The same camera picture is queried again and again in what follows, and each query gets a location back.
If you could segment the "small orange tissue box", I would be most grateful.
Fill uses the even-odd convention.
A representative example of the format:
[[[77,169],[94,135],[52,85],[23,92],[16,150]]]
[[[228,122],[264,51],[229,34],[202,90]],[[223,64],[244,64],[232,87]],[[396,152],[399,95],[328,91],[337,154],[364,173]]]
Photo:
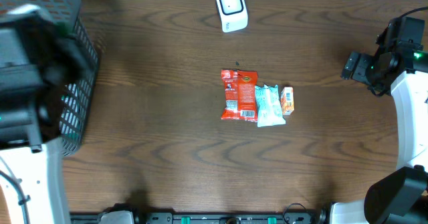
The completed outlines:
[[[282,114],[289,116],[294,111],[294,89],[293,87],[284,87],[280,95]]]

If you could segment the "mint green wipes pack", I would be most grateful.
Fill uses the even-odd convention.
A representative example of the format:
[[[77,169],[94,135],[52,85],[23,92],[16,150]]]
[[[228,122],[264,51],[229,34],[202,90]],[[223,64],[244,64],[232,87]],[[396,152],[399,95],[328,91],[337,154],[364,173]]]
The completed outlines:
[[[286,124],[282,114],[278,85],[255,86],[255,100],[259,128]]]

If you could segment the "orange red snack bag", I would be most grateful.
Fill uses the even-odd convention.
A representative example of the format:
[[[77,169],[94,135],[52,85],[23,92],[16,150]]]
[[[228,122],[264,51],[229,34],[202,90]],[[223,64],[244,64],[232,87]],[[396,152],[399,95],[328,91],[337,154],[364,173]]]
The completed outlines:
[[[221,119],[257,122],[257,72],[221,70],[221,79],[225,88],[225,109]]]

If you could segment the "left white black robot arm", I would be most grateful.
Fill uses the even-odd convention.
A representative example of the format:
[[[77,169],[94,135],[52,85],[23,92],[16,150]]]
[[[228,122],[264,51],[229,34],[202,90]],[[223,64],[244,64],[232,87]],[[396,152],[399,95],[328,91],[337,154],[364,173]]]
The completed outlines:
[[[66,86],[95,61],[74,30],[38,5],[1,17],[1,191],[12,223],[70,223],[60,125]]]

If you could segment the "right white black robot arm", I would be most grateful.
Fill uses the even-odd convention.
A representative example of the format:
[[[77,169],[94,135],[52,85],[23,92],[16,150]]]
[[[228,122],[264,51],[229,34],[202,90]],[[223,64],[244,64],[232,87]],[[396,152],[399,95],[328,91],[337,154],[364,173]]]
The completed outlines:
[[[427,53],[412,51],[388,75],[397,111],[396,170],[363,200],[333,204],[329,223],[427,222]]]

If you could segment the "white barcode scanner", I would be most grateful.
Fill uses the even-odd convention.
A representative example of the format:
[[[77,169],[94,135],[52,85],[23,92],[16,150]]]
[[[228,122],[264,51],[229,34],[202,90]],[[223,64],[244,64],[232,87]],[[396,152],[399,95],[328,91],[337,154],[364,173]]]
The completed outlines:
[[[224,33],[245,29],[248,24],[248,12],[245,0],[216,0],[221,29]]]

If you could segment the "grey plastic mesh basket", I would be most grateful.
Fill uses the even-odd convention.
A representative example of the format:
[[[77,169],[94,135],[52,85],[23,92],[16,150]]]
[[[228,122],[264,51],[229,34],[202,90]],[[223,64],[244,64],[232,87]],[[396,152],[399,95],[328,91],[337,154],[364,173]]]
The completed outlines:
[[[80,19],[81,0],[1,0],[1,146],[62,140],[78,151],[98,54]]]

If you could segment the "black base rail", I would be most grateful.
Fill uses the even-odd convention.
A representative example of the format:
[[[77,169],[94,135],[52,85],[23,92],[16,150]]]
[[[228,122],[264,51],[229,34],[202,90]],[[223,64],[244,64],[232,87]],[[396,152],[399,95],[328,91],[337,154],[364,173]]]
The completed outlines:
[[[113,217],[112,213],[71,214],[71,223],[141,223],[141,224],[313,224],[324,223],[325,218],[319,220],[313,213],[303,211],[287,212],[283,214],[254,214],[254,213],[226,213],[226,214],[173,214],[173,213],[145,213],[140,214],[133,222],[124,217]]]

